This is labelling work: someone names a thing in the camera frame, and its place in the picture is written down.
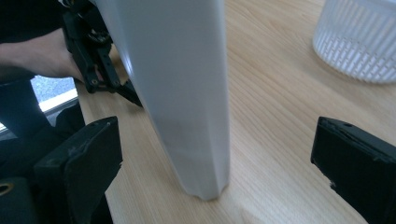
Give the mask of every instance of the white container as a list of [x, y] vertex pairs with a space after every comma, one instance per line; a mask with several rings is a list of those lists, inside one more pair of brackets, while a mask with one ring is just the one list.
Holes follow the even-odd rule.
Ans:
[[230, 175], [223, 1], [94, 3], [181, 186], [219, 197]]
[[396, 81], [396, 0], [327, 0], [313, 45], [324, 62], [348, 76]]

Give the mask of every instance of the light wood tabletop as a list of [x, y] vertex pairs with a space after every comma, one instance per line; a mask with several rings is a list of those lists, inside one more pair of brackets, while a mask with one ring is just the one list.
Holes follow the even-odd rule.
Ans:
[[[396, 145], [396, 88], [337, 73], [314, 52], [324, 0], [226, 0], [231, 182], [204, 202], [177, 181], [145, 110], [77, 84], [87, 123], [117, 116], [115, 223], [364, 223], [310, 162], [319, 116]], [[117, 53], [113, 60], [122, 70]]]

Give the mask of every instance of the white basket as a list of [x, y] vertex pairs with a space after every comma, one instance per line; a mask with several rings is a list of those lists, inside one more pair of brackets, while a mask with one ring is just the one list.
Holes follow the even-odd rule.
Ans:
[[367, 82], [395, 82], [396, 0], [327, 0], [313, 41], [336, 70]]

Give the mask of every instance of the wooden table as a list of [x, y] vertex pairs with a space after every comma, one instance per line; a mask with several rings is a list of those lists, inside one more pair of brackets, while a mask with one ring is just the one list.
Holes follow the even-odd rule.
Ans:
[[106, 193], [115, 223], [365, 222], [310, 162], [317, 120], [341, 119], [396, 145], [396, 88], [338, 74], [316, 55], [323, 4], [226, 0], [231, 183], [215, 201], [184, 193], [143, 109], [78, 84], [87, 123], [119, 118], [124, 162]]

